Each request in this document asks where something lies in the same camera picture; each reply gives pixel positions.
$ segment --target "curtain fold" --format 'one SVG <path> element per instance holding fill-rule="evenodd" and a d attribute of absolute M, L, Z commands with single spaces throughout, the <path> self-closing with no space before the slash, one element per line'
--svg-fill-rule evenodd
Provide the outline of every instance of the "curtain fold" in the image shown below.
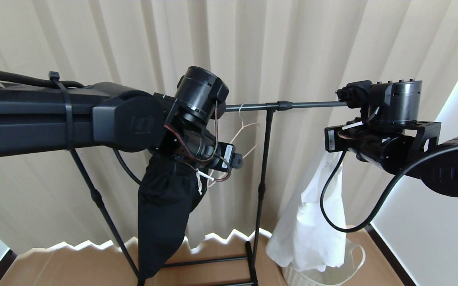
<path fill-rule="evenodd" d="M 228 104 L 330 101 L 352 81 L 416 78 L 423 80 L 419 117 L 434 120 L 458 80 L 458 0 L 0 2 L 0 70 L 40 78 L 56 70 L 84 84 L 113 81 L 173 96 L 191 65 L 224 80 Z M 323 144 L 324 128 L 357 113 L 337 107 L 275 114 L 264 229 L 273 230 Z M 237 151 L 258 147 L 191 214 L 192 247 L 211 232 L 253 232 L 265 114 L 242 116 L 260 127 L 242 132 Z M 236 112 L 225 114 L 220 140 L 230 141 L 240 126 Z M 136 236 L 138 185 L 109 148 L 79 153 L 122 238 Z M 149 154 L 122 156 L 142 178 Z M 347 222 L 358 224 L 390 176 L 354 155 L 344 166 Z M 15 252 L 111 238 L 67 152 L 0 158 L 0 239 Z"/>

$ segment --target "beige curtain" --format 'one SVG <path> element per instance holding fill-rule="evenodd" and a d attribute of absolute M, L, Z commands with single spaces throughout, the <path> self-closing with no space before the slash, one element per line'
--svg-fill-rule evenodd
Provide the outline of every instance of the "beige curtain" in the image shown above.
<path fill-rule="evenodd" d="M 424 81 L 420 116 L 433 120 L 458 79 L 458 0 L 0 1 L 0 70 L 85 84 L 114 81 L 174 95 L 190 65 L 220 76 L 228 104 L 329 101 L 346 83 Z M 275 114 L 262 227 L 273 230 L 323 142 L 326 126 L 353 119 L 345 107 Z M 264 114 L 243 112 L 237 149 L 256 152 L 231 179 L 209 190 L 187 235 L 249 235 L 256 216 Z M 221 139 L 239 129 L 220 123 Z M 137 189 L 108 148 L 79 150 L 124 240 L 137 234 Z M 145 153 L 123 154 L 142 177 Z M 345 162 L 347 222 L 367 216 L 389 180 L 382 170 Z M 17 253 L 66 241 L 101 244 L 109 228 L 65 151 L 0 158 L 0 239 Z"/>

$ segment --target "wooden floor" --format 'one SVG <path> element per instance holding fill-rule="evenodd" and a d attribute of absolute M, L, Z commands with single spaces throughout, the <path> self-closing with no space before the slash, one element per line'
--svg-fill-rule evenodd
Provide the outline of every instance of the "wooden floor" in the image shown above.
<path fill-rule="evenodd" d="M 367 252 L 367 261 L 345 286 L 402 286 L 385 257 L 366 232 L 349 234 L 349 239 L 361 244 Z M 169 260 L 170 263 L 212 259 L 245 254 L 245 240 L 231 235 L 227 244 L 215 238 L 206 239 L 194 253 L 185 242 Z M 265 253 L 267 237 L 260 235 L 256 271 L 261 286 L 287 286 L 280 268 Z M 19 255 L 0 286 L 134 286 L 137 280 L 118 248 L 111 243 L 100 248 L 86 243 L 76 248 L 60 246 L 51 249 L 33 249 Z M 130 240 L 127 248 L 134 261 L 137 241 Z M 247 261 L 163 268 L 146 286 L 208 286 L 221 282 L 249 279 Z"/>

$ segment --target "white cloth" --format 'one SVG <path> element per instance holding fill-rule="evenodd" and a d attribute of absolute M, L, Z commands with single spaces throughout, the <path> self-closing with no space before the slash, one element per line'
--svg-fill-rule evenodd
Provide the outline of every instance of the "white cloth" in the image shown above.
<path fill-rule="evenodd" d="M 281 267 L 293 263 L 296 271 L 325 271 L 326 266 L 340 267 L 344 263 L 345 233 L 331 228 L 319 205 L 320 192 L 340 153 L 318 154 L 320 156 L 311 162 L 306 172 L 304 182 L 311 178 L 308 186 L 299 185 L 295 190 L 266 246 L 266 253 L 275 263 Z M 345 227 L 342 166 L 326 190 L 324 207 L 333 223 Z"/>

